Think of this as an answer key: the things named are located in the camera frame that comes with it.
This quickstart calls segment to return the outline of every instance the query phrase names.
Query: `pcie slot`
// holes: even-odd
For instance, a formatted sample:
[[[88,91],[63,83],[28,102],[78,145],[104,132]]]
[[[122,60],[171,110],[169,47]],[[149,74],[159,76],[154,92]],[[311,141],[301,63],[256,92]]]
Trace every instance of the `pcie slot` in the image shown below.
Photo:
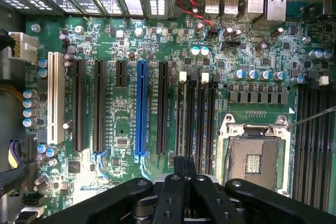
[[[86,62],[73,61],[72,77],[72,149],[82,152],[85,148]]]
[[[197,134],[196,134],[196,171],[202,173],[203,167],[203,136],[204,136],[204,114],[205,114],[205,90],[206,86],[199,83],[197,101]]]
[[[217,83],[209,83],[208,95],[208,124],[206,135],[206,151],[205,151],[205,174],[211,174],[212,171],[212,153],[214,144],[214,118],[215,118],[215,99],[216,99]]]
[[[195,88],[196,82],[188,81],[187,84],[187,111],[185,129],[185,156],[193,155],[193,135],[194,135],[194,110],[195,110]]]
[[[96,60],[94,63],[94,112],[93,112],[93,152],[105,151],[106,120],[106,62]]]
[[[168,62],[159,62],[159,100],[157,117],[156,154],[166,151],[168,119]]]
[[[147,114],[147,81],[148,66],[145,60],[138,61],[137,95],[136,95],[136,134],[135,134],[135,155],[145,155],[146,143],[146,114]]]
[[[63,55],[48,53],[48,98],[47,98],[47,143],[59,144],[64,141],[64,93],[65,68]]]

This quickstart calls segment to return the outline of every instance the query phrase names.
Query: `black pcie slot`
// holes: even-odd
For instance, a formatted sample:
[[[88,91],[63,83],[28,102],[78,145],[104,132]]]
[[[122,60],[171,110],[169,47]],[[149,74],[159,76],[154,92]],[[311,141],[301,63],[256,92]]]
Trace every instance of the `black pcie slot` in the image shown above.
[[[82,152],[85,149],[86,63],[81,59],[73,62],[72,149]]]
[[[194,135],[194,110],[195,110],[195,87],[196,82],[188,81],[187,87],[187,115],[185,129],[185,156],[193,155],[193,135]]]
[[[156,154],[166,151],[168,119],[168,62],[159,62],[159,100],[157,117]]]
[[[208,95],[208,124],[206,135],[206,151],[205,151],[205,174],[211,174],[212,171],[212,153],[214,144],[214,119],[215,119],[215,99],[216,89],[218,85],[215,82],[209,83]]]
[[[197,101],[197,134],[196,134],[196,171],[202,173],[203,167],[203,136],[204,136],[204,115],[205,115],[205,90],[206,86],[199,83]]]
[[[105,151],[106,120],[106,62],[96,60],[94,63],[94,112],[93,112],[93,152]]]

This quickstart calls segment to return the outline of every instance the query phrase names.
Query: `black connector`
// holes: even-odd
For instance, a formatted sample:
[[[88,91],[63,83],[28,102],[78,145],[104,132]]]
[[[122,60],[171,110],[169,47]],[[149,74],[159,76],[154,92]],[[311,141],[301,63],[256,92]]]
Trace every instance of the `black connector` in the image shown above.
[[[85,149],[86,64],[84,60],[73,61],[72,77],[72,149]]]
[[[168,62],[159,62],[159,100],[157,117],[156,154],[166,151],[168,120]]]
[[[106,121],[106,62],[96,60],[94,63],[94,112],[93,112],[93,152],[105,151]]]
[[[116,87],[126,88],[127,87],[127,62],[125,60],[117,60],[116,63]]]
[[[43,194],[26,194],[22,198],[22,204],[27,207],[40,207],[44,204],[44,199]]]

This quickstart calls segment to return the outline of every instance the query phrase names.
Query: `electrolytic capacitor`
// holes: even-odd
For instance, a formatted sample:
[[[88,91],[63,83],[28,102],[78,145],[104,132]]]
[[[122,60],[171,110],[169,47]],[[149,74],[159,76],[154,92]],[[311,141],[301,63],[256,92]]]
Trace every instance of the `electrolytic capacitor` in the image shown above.
[[[40,68],[46,68],[48,66],[48,61],[45,59],[39,59],[38,60],[38,66]]]
[[[254,79],[256,77],[256,72],[255,70],[249,70],[246,72],[246,78],[247,79]]]
[[[276,29],[275,31],[271,32],[271,37],[272,38],[276,38],[278,37],[279,35],[283,34],[284,33],[284,29],[282,27],[279,27],[278,29]]]
[[[198,47],[193,47],[192,49],[190,49],[190,54],[192,56],[197,56],[199,54],[199,48]]]
[[[24,118],[22,121],[24,127],[29,128],[37,124],[36,118]]]
[[[290,81],[293,84],[302,84],[304,83],[304,78],[303,77],[293,77],[292,79],[290,79]]]
[[[206,57],[209,55],[209,49],[207,47],[202,47],[201,48],[201,55]]]
[[[37,101],[36,99],[26,99],[22,102],[23,107],[26,109],[36,107]]]
[[[244,77],[244,72],[241,69],[238,69],[233,73],[233,76],[236,79],[241,79]]]
[[[48,180],[48,176],[47,176],[47,174],[41,174],[41,176],[39,176],[36,180],[35,180],[35,185],[36,186],[39,186],[39,185],[41,185],[43,182],[47,182],[47,180]]]
[[[259,43],[258,45],[256,45],[255,49],[257,52],[259,51],[262,51],[262,50],[265,50],[267,48],[267,44],[262,42],[262,43]]]
[[[47,75],[48,75],[48,71],[44,68],[41,68],[39,71],[38,71],[38,75],[41,77],[41,78],[46,78]]]
[[[322,50],[313,50],[309,52],[309,57],[312,60],[316,60],[316,59],[321,59],[321,57],[323,56],[323,52]]]
[[[195,26],[195,33],[200,33],[204,28],[204,24],[202,22],[197,23],[197,25]]]
[[[282,81],[282,80],[285,79],[285,73],[282,72],[282,71],[275,72],[273,74],[273,79],[276,80],[276,81]]]
[[[309,36],[304,36],[304,37],[302,38],[302,43],[303,43],[304,45],[308,45],[310,42],[311,42],[311,38],[310,38]]]
[[[229,37],[232,32],[233,32],[233,29],[231,27],[224,28],[223,37],[224,38]]]
[[[72,120],[69,120],[63,124],[63,129],[67,130],[72,127]]]
[[[64,60],[68,60],[68,61],[73,61],[73,60],[75,60],[75,55],[73,55],[73,54],[65,54],[65,55],[63,55],[63,59]]]
[[[72,68],[74,66],[74,64],[70,61],[65,61],[65,62],[63,62],[63,66],[65,68]]]
[[[238,37],[240,34],[242,34],[242,31],[240,29],[236,29],[234,30],[234,32],[231,34],[231,38],[236,38]]]
[[[42,154],[45,153],[49,148],[50,146],[48,144],[41,143],[37,146],[37,152]]]
[[[58,153],[58,148],[56,146],[50,147],[48,150],[46,150],[47,157],[54,157]]]
[[[26,99],[35,98],[37,91],[35,89],[26,89],[23,91],[23,97]]]
[[[34,186],[33,190],[34,191],[39,191],[39,190],[43,190],[44,188],[46,188],[48,185],[47,182],[43,182],[42,184],[40,184],[39,186]]]
[[[261,80],[268,80],[269,78],[269,71],[262,71],[259,73],[259,78]]]
[[[35,108],[25,109],[22,114],[25,118],[33,118],[36,116],[37,110]]]
[[[332,51],[326,50],[323,52],[321,60],[329,60],[332,57]]]
[[[66,36],[65,34],[60,34],[59,35],[59,39],[64,42],[65,44],[69,44],[70,43],[70,38],[68,36]]]

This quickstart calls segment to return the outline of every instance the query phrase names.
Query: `motherboard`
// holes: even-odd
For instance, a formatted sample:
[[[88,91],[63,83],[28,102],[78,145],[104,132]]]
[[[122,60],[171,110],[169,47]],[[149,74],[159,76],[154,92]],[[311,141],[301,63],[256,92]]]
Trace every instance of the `motherboard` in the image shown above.
[[[29,17],[38,64],[26,67],[37,92],[26,126],[47,215],[135,177],[154,182],[180,155],[220,183],[291,196],[298,87],[329,84],[334,44],[331,24],[303,24],[301,4],[287,5],[287,21],[267,29],[184,15]]]

